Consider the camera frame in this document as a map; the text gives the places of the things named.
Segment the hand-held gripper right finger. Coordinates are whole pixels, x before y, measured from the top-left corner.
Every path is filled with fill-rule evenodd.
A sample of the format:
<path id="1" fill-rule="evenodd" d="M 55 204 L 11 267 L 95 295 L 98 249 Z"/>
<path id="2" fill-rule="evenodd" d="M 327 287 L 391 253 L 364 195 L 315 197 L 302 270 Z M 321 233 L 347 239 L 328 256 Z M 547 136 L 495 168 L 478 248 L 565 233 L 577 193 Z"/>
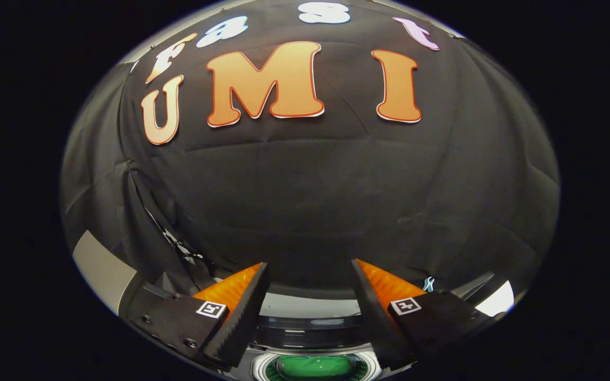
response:
<path id="1" fill-rule="evenodd" d="M 492 272 L 453 290 L 427 292 L 360 259 L 351 268 L 363 332 L 382 367 L 443 356 L 496 320 L 481 309 L 498 284 Z"/>

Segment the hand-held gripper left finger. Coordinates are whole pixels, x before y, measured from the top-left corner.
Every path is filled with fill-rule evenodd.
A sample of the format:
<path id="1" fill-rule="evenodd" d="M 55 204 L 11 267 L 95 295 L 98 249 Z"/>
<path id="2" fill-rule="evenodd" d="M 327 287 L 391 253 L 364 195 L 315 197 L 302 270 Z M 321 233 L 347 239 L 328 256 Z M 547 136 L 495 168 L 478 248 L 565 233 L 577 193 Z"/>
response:
<path id="1" fill-rule="evenodd" d="M 169 293 L 143 282 L 125 320 L 162 349 L 213 371 L 238 367 L 270 286 L 265 262 L 250 266 L 196 296 Z"/>

